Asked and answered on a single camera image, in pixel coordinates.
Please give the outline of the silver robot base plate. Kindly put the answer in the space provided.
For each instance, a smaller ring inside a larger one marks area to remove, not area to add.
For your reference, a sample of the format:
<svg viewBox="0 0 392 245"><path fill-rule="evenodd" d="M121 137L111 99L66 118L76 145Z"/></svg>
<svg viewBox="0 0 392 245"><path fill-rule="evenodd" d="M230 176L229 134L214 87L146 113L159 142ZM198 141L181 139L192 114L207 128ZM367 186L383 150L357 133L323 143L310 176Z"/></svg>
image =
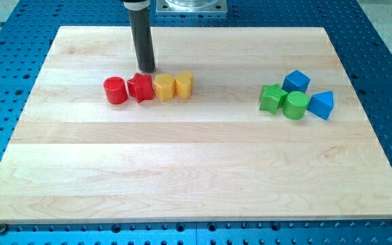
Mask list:
<svg viewBox="0 0 392 245"><path fill-rule="evenodd" d="M226 14L227 0L157 0L156 13L172 14Z"/></svg>

